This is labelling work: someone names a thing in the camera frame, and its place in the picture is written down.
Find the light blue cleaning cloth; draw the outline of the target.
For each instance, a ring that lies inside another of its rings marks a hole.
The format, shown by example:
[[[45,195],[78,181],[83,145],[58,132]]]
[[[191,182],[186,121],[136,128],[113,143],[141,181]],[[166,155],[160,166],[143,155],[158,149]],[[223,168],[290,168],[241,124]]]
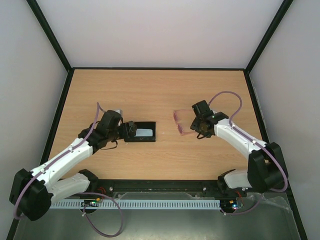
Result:
[[[152,137],[153,130],[152,129],[145,129],[145,128],[138,128],[136,130],[136,137]]]

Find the pink sunglasses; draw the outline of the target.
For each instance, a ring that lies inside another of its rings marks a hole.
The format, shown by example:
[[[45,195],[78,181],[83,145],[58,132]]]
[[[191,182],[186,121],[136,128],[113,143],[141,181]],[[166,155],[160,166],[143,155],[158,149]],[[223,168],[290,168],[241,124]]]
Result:
[[[173,119],[181,136],[196,133],[191,129],[195,117],[195,113],[192,109],[177,109],[173,111]]]

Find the black sunglasses case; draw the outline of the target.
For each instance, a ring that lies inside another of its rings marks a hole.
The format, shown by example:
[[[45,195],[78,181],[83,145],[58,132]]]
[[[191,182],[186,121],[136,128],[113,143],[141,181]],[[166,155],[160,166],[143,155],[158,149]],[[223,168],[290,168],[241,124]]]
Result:
[[[153,143],[156,141],[155,121],[129,121],[125,123],[124,141],[126,143]]]

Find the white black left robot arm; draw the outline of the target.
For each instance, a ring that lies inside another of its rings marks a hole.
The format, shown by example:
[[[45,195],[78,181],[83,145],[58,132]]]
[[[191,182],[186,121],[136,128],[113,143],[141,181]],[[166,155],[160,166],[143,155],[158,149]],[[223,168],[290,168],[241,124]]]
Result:
[[[70,169],[89,158],[107,143],[135,137],[137,125],[124,122],[120,111],[107,110],[101,120],[95,119],[83,129],[62,152],[42,165],[27,171],[19,170],[13,179],[9,201],[14,205],[14,218],[18,212],[31,221],[41,218],[52,204],[85,192],[90,186],[92,173],[79,172],[62,179]]]

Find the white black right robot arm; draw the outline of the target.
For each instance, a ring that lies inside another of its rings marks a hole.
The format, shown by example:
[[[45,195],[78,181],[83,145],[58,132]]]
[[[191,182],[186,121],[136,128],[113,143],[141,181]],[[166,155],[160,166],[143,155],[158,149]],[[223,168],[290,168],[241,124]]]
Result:
[[[219,137],[247,159],[247,169],[232,169],[218,177],[218,191],[229,196],[237,188],[258,193],[284,192],[289,186],[284,156],[276,143],[266,143],[239,128],[222,112],[197,113],[190,129],[198,139]]]

